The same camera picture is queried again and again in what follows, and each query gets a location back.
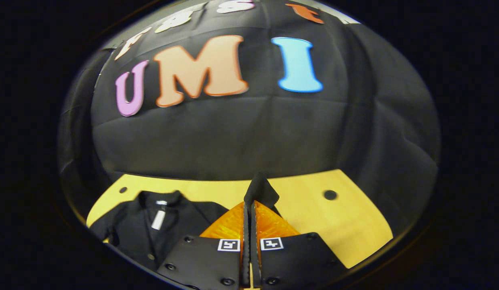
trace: blue letter i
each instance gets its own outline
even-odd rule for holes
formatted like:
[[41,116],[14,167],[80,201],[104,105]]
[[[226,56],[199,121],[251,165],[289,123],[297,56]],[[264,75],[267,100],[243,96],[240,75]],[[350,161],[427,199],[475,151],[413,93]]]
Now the blue letter i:
[[278,81],[284,90],[293,92],[319,92],[323,84],[315,78],[309,49],[312,44],[303,39],[274,37],[271,42],[280,46],[285,76]]

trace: colorful letter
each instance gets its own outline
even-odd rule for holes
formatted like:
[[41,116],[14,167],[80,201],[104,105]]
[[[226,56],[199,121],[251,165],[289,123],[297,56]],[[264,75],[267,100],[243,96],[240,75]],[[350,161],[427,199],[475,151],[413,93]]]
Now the colorful letter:
[[166,31],[171,27],[180,26],[181,24],[188,22],[191,19],[190,15],[192,15],[192,11],[185,11],[165,20],[162,25],[155,30],[155,33]]
[[249,10],[255,7],[252,0],[234,0],[219,4],[218,13],[229,13],[235,11]]
[[117,109],[125,116],[132,116],[136,114],[142,107],[144,101],[144,69],[149,61],[145,60],[135,65],[132,69],[133,73],[133,99],[132,101],[126,100],[126,79],[130,72],[121,74],[115,81],[117,88]]
[[209,83],[205,93],[222,96],[244,93],[247,82],[242,80],[239,67],[238,46],[244,41],[239,35],[211,38],[194,59],[183,47],[173,46],[154,56],[160,66],[161,95],[156,100],[159,107],[169,107],[183,101],[183,93],[176,90],[176,81],[190,97],[199,97],[206,75]]
[[323,20],[318,19],[318,18],[313,16],[313,15],[318,14],[316,11],[311,11],[305,6],[296,5],[296,4],[286,4],[286,5],[292,7],[292,9],[294,9],[294,12],[296,12],[296,14],[298,14],[299,16],[301,16],[305,19],[308,19],[310,21],[320,23],[320,24],[325,23]]
[[126,44],[123,46],[123,48],[121,49],[121,51],[119,52],[119,54],[115,57],[114,60],[117,60],[119,57],[123,56],[128,50],[130,50],[130,46],[132,46],[133,44],[135,44],[135,42],[137,42],[137,40],[139,40],[139,38],[146,32],[150,31],[151,27],[148,27],[146,29],[144,29],[143,31],[137,33],[136,35],[134,35],[132,38],[128,39],[126,41]]
[[275,37],[271,42],[280,46],[285,76],[278,82],[284,90],[292,92],[319,92],[323,90],[314,75],[309,50],[312,44],[303,39]]

